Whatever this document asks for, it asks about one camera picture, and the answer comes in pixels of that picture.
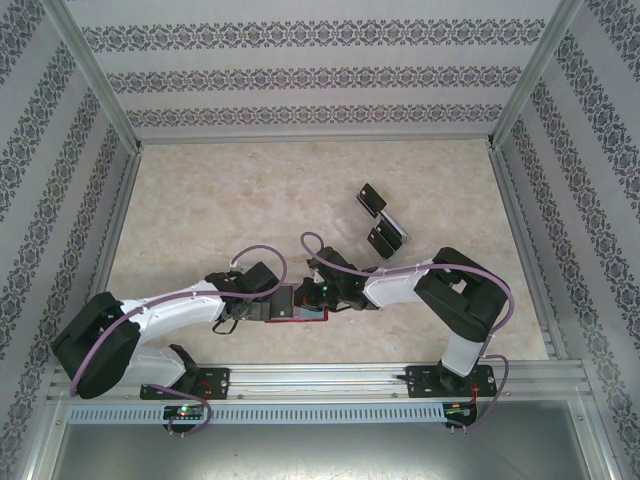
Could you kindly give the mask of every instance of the damask wallpaper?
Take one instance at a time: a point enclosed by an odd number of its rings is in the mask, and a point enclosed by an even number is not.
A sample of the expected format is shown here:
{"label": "damask wallpaper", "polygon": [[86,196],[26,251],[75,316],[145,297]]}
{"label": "damask wallpaper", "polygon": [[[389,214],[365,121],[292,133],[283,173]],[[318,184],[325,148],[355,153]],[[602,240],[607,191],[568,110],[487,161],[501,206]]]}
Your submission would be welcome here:
{"label": "damask wallpaper", "polygon": [[0,479],[89,294],[129,156],[36,0],[0,0]]}
{"label": "damask wallpaper", "polygon": [[640,477],[639,4],[585,2],[502,146],[624,478]]}
{"label": "damask wallpaper", "polygon": [[144,140],[488,134],[558,0],[72,0]]}

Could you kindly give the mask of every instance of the purple cable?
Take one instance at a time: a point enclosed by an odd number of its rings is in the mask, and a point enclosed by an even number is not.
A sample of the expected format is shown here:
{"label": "purple cable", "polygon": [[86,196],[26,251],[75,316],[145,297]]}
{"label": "purple cable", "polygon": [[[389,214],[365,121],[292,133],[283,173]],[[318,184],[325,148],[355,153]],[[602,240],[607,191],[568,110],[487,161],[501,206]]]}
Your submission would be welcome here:
{"label": "purple cable", "polygon": [[[87,370],[87,367],[89,366],[89,363],[91,363],[91,360],[93,360],[93,357],[95,356],[96,352],[100,349],[100,347],[106,341],[106,339],[109,338],[109,335],[111,335],[116,328],[118,328],[124,322],[129,320],[131,317],[143,312],[147,308],[152,308],[152,307],[155,307],[156,305],[170,302],[171,300],[176,300],[178,298],[225,296],[225,297],[252,299],[252,298],[265,297],[265,296],[271,295],[272,293],[275,293],[282,286],[282,284],[285,281],[285,278],[287,277],[287,261],[282,256],[282,254],[279,251],[277,251],[275,248],[270,247],[268,245],[253,245],[251,247],[245,248],[240,253],[238,253],[235,257],[233,257],[233,259],[231,260],[231,263],[235,263],[245,253],[250,252],[252,250],[257,250],[257,249],[269,250],[270,252],[275,253],[277,257],[280,259],[280,261],[282,262],[282,275],[280,276],[280,280],[278,281],[278,283],[273,288],[270,288],[269,290],[265,290],[264,292],[256,292],[256,293],[220,292],[218,290],[196,290],[196,291],[189,291],[189,292],[173,293],[171,295],[166,295],[164,297],[160,297],[155,300],[152,300],[151,302],[145,303],[140,307],[134,308],[130,312],[127,312],[123,316],[118,318],[111,325],[109,325],[109,327],[104,332],[102,332],[102,335],[100,335],[100,338],[96,340],[96,343],[93,344],[93,346],[91,347],[87,355],[84,357],[84,360],[82,360],[80,367],[76,371],[76,374],[74,375],[73,380],[71,381],[71,386],[69,387],[69,395],[72,397],[75,397],[78,394],[78,384],[80,383],[80,380],[82,380],[82,377],[84,376]],[[167,393],[172,393],[174,395],[181,396],[188,400],[196,400],[201,404],[205,405],[209,412],[211,411],[211,407],[209,406],[207,401],[204,400],[203,398],[194,397],[192,395],[177,392],[175,390],[169,391],[171,389],[168,389],[167,387],[160,387],[159,385],[152,385],[152,386],[153,388],[157,388],[158,390],[166,391]],[[202,427],[200,428],[203,428],[203,426],[206,425],[209,422],[209,420],[211,420],[210,416],[208,416],[207,418],[208,420],[206,422],[200,424],[202,425]],[[173,434],[173,431],[171,430],[171,423],[172,422],[169,423],[169,433]],[[197,430],[199,430],[198,427],[191,430],[189,434]]]}
{"label": "purple cable", "polygon": [[441,263],[441,264],[431,263],[431,264],[425,264],[425,265],[417,265],[415,267],[394,268],[391,270],[387,270],[385,272],[361,272],[360,270],[353,270],[351,268],[346,268],[341,265],[336,265],[335,263],[331,263],[325,260],[324,258],[321,258],[309,247],[309,245],[307,245],[307,243],[304,240],[305,237],[314,237],[320,240],[320,244],[324,246],[324,242],[322,241],[322,237],[320,237],[320,235],[318,235],[315,232],[304,232],[302,235],[300,235],[300,243],[302,244],[302,248],[304,248],[309,255],[311,255],[320,263],[326,265],[327,267],[333,268],[334,270],[339,270],[344,273],[351,273],[353,275],[359,275],[361,277],[385,277],[385,276],[393,276],[393,275],[402,275],[405,273],[415,273],[420,270],[458,270],[461,272],[474,273],[483,278],[491,280],[493,283],[495,283],[498,287],[502,289],[502,291],[507,296],[507,299],[509,300],[509,308],[507,309],[507,313],[505,314],[504,318],[500,320],[500,322],[498,322],[498,324],[495,325],[489,331],[489,336],[487,337],[487,340],[485,340],[484,344],[482,345],[482,349],[480,349],[479,356],[483,358],[501,359],[504,362],[504,377],[502,378],[500,387],[498,387],[498,390],[496,391],[496,394],[491,400],[491,403],[487,407],[487,410],[485,411],[485,413],[482,415],[482,417],[476,420],[471,426],[466,427],[464,429],[464,432],[466,433],[468,430],[472,430],[472,427],[475,428],[475,425],[477,425],[481,420],[484,420],[487,414],[490,413],[491,410],[495,408],[496,402],[498,401],[498,398],[500,397],[500,394],[502,393],[502,390],[504,389],[504,386],[507,383],[507,378],[509,377],[509,360],[507,360],[507,357],[499,354],[486,355],[486,356],[484,355],[484,352],[487,350],[487,347],[489,346],[489,342],[491,341],[493,334],[497,332],[499,329],[501,329],[502,327],[504,327],[506,323],[513,316],[513,311],[515,310],[515,299],[513,298],[513,294],[511,293],[509,286],[500,277],[497,277],[496,275],[493,275],[492,273],[489,273],[485,270],[481,270],[475,267],[468,267],[466,265],[455,265],[455,264],[448,264],[448,263]]}

